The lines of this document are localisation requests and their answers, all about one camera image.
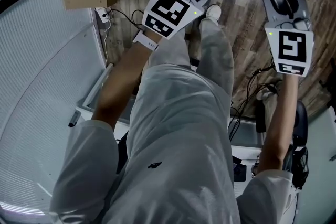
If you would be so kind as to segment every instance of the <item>white panel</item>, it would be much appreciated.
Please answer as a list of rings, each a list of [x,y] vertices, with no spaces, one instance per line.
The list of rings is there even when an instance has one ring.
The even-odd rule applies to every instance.
[[[63,0],[21,0],[0,15],[0,136],[20,96],[69,37],[92,22]]]
[[[30,208],[33,213],[13,214],[7,208],[7,220],[50,221],[49,194],[62,166],[68,122],[77,101],[85,98],[103,72],[102,65],[94,64],[100,63],[94,34],[90,27],[53,57],[8,121],[0,142],[0,205],[19,211]]]

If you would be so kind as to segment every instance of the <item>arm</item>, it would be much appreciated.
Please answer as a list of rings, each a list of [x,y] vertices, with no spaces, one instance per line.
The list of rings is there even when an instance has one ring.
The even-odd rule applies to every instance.
[[[145,35],[156,43],[161,40],[161,36],[149,29]],[[137,42],[122,56],[101,89],[93,120],[104,121],[115,128],[151,53]]]
[[[155,42],[161,39],[153,32],[146,34]],[[50,203],[53,223],[90,223],[102,212],[118,167],[118,145],[112,128],[151,52],[134,44],[101,90],[93,115],[98,121],[85,121],[72,128]]]
[[[258,173],[265,170],[282,170],[294,129],[298,99],[299,78],[284,75],[278,104],[267,130],[265,144],[260,155]]]

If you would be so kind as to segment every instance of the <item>white wall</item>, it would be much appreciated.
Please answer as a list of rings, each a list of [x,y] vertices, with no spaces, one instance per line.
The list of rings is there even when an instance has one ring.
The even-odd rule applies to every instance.
[[[309,124],[309,176],[299,195],[295,223],[324,224],[336,209],[336,119],[333,108]]]
[[[68,122],[104,70],[89,9],[21,0],[0,15],[0,215],[47,223]]]

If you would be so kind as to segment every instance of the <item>white sleeve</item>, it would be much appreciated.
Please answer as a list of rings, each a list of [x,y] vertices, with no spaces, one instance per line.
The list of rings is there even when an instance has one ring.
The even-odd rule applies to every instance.
[[[116,178],[118,145],[111,126],[85,121],[72,128],[50,203],[53,223],[89,223],[104,208]]]
[[[293,174],[266,170],[253,178],[237,197],[242,224],[278,224],[288,202]]]

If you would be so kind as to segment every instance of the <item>gray shirt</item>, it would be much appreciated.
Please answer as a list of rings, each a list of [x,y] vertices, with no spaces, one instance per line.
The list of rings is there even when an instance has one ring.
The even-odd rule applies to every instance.
[[[112,128],[79,124],[69,137],[50,214],[59,223],[279,223],[292,175],[260,173],[237,198],[227,123],[230,99],[218,85],[173,65],[148,69],[117,177]]]

